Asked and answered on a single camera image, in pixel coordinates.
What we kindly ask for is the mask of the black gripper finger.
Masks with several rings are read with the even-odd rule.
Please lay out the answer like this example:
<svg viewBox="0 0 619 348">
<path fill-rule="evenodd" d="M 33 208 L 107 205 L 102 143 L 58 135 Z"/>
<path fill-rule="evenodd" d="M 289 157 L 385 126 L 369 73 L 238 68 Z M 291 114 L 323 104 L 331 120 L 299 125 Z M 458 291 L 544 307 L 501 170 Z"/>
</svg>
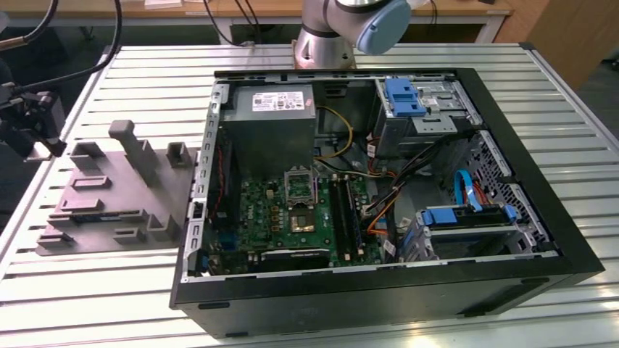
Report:
<svg viewBox="0 0 619 348">
<path fill-rule="evenodd" d="M 66 113 L 61 96 L 50 91 L 27 93 L 27 132 L 37 144 L 42 144 L 51 155 L 61 157 L 67 143 L 61 139 L 66 124 Z"/>
</svg>

